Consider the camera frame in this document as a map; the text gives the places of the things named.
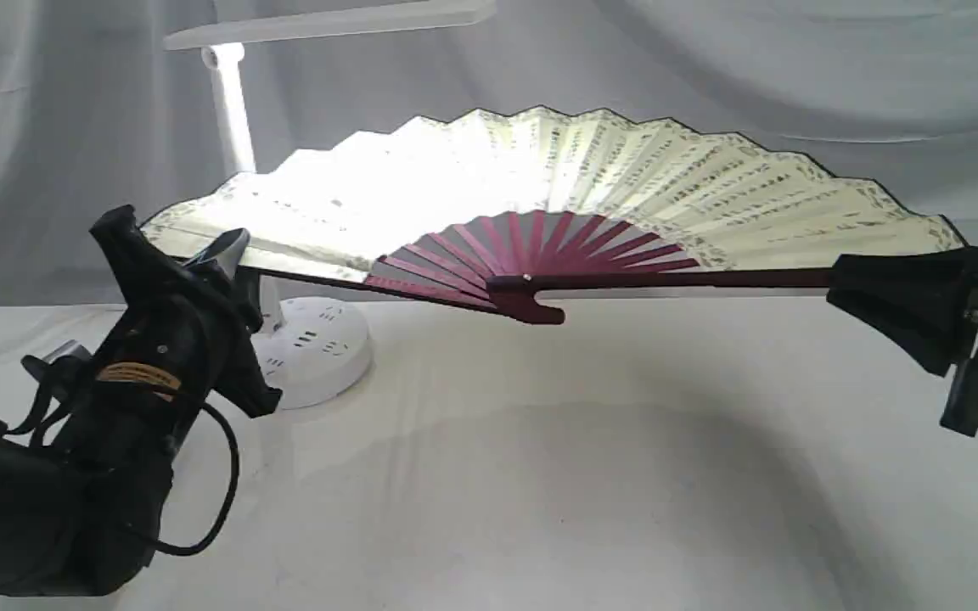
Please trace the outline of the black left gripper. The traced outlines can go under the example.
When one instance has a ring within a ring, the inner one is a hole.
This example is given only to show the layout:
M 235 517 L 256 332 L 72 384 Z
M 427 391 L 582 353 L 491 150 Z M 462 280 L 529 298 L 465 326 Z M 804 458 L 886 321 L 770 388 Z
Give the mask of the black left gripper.
M 131 306 L 81 378 L 48 449 L 86 476 L 159 469 L 176 457 L 201 406 L 218 395 L 249 418 L 275 413 L 251 338 L 263 328 L 260 274 L 239 270 L 250 233 L 221 233 L 180 264 L 141 233 L 131 205 L 90 228 Z

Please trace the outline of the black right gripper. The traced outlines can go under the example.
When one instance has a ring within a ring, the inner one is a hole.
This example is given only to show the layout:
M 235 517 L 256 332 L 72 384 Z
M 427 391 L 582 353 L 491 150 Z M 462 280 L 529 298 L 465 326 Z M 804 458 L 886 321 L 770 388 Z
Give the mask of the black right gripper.
M 978 247 L 920 255 L 842 255 L 832 267 L 826 299 L 899 345 L 926 372 L 945 378 L 956 364 L 940 425 L 975 437 Z

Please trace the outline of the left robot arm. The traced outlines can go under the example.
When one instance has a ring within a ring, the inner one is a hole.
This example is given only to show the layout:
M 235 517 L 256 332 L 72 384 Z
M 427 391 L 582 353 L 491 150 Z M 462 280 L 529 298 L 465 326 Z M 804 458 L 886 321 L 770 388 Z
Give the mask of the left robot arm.
M 131 205 L 90 229 L 126 308 L 97 350 L 76 341 L 24 356 L 36 380 L 30 410 L 0 420 L 0 597 L 102 597 L 156 553 L 191 557 L 228 521 L 241 452 L 216 392 L 249 418 L 275 413 L 251 337 L 263 324 L 237 276 L 250 233 L 218 233 L 185 261 L 156 248 Z M 228 491 L 197 544 L 160 540 L 173 463 L 199 414 L 228 443 Z

